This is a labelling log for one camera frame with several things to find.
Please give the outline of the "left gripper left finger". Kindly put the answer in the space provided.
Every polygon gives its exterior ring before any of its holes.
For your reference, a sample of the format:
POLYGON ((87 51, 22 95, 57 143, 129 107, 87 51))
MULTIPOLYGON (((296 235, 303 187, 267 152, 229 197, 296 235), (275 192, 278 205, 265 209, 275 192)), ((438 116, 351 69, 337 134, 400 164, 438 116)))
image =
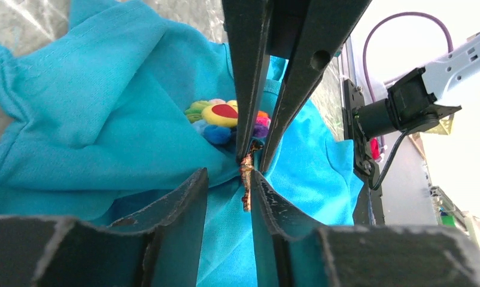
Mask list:
POLYGON ((0 216, 0 286, 195 286, 208 172, 107 227, 0 216))

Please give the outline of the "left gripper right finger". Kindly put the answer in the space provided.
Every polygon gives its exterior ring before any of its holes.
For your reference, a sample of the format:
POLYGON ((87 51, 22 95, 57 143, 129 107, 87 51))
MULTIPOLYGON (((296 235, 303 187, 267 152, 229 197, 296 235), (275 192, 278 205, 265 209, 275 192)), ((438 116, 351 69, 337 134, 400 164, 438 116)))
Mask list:
POLYGON ((480 251, 439 226, 329 226, 251 173, 259 286, 480 286, 480 251))

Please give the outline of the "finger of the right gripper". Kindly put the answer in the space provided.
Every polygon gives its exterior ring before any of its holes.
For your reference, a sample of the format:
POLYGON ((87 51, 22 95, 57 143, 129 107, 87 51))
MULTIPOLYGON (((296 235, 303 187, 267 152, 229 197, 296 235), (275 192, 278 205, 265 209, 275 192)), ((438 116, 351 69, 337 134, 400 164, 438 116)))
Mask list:
POLYGON ((271 1, 223 0, 222 6, 238 103, 236 159, 239 163, 250 150, 268 73, 267 45, 273 5, 271 1))
POLYGON ((324 70, 370 1, 307 1, 291 48, 259 169, 266 172, 284 132, 321 81, 324 70))

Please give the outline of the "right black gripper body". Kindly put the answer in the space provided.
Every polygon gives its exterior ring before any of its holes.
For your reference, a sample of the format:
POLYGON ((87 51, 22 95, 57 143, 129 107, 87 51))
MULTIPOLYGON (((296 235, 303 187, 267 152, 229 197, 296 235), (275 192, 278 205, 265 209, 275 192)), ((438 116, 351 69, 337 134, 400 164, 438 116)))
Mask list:
POLYGON ((425 68, 415 68, 388 88, 388 96, 366 104, 363 93, 351 80, 343 81, 345 106, 342 110, 344 138, 354 143, 353 169, 364 183, 353 220, 356 224, 384 224, 381 184, 389 168, 379 168, 370 144, 374 138, 400 131, 386 159, 390 166, 405 136, 434 128, 439 121, 461 110, 460 106, 435 104, 423 81, 425 68))

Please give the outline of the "orange brooch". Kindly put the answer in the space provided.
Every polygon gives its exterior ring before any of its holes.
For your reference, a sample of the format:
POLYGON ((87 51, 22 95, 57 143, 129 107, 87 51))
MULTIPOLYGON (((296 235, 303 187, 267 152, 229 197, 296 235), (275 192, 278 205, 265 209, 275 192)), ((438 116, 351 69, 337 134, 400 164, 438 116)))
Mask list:
POLYGON ((263 143, 257 139, 253 140, 246 156, 239 165, 241 181, 244 186, 244 195, 242 197, 242 205, 244 212, 251 211, 251 172, 254 167, 254 153, 263 148, 263 143))

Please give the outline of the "teal t-shirt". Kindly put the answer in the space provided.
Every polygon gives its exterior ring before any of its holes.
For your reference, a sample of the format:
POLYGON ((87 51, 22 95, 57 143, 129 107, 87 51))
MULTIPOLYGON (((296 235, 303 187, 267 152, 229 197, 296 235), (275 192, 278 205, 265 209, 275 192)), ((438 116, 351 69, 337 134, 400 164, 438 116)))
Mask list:
POLYGON ((257 284, 234 141, 213 145, 184 111, 236 100, 229 44, 142 1, 72 1, 69 31, 25 56, 0 44, 0 216, 98 227, 208 172, 195 286, 257 284))

